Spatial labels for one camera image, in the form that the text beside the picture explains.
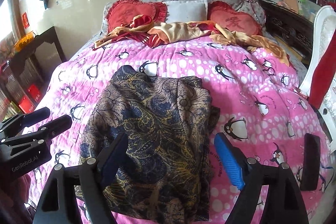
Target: window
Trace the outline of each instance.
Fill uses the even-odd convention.
[[[0,41],[12,31],[11,16],[8,1],[4,0],[0,6]]]

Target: black rectangular object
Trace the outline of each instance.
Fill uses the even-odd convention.
[[[304,136],[301,191],[314,191],[317,189],[320,174],[320,158],[320,137],[306,133]]]

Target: pink bedspread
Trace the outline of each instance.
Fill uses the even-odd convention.
[[[264,49],[250,54],[241,47],[221,46],[209,37],[177,42],[150,49],[142,43],[126,40],[93,51],[84,49],[74,61],[61,64],[54,71],[48,92],[39,104],[49,107],[51,118],[72,116],[72,128],[53,140],[52,160],[31,172],[30,199],[35,204],[56,163],[78,164],[81,133],[101,92],[122,65],[131,65],[151,76],[183,77],[196,75],[210,91],[213,105],[221,109],[216,130],[210,135],[210,160],[214,178],[210,191],[210,220],[224,223],[239,195],[222,168],[213,145],[217,132],[225,132],[246,157],[265,165],[286,161],[300,180],[304,135],[321,138],[321,164],[327,166],[329,142],[316,114],[307,101],[292,91],[298,78],[292,67],[281,64]],[[37,129],[39,124],[26,132]],[[321,168],[316,191],[302,192],[309,217],[312,216],[333,169]],[[267,188],[263,187],[253,223],[259,223]],[[83,222],[88,215],[79,202]],[[115,214],[119,223],[149,223]]]

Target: orange plastic basket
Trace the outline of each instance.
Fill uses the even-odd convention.
[[[30,32],[26,34],[23,38],[21,38],[18,42],[15,43],[14,49],[16,52],[21,51],[30,41],[32,41],[35,37],[34,32]]]

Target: blue gripper pad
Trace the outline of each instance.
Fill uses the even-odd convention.
[[[216,152],[223,163],[225,172],[229,177],[231,184],[236,186],[238,190],[241,191],[245,187],[243,172],[231,149],[228,147],[232,147],[231,143],[226,138],[224,133],[217,133],[214,144]]]

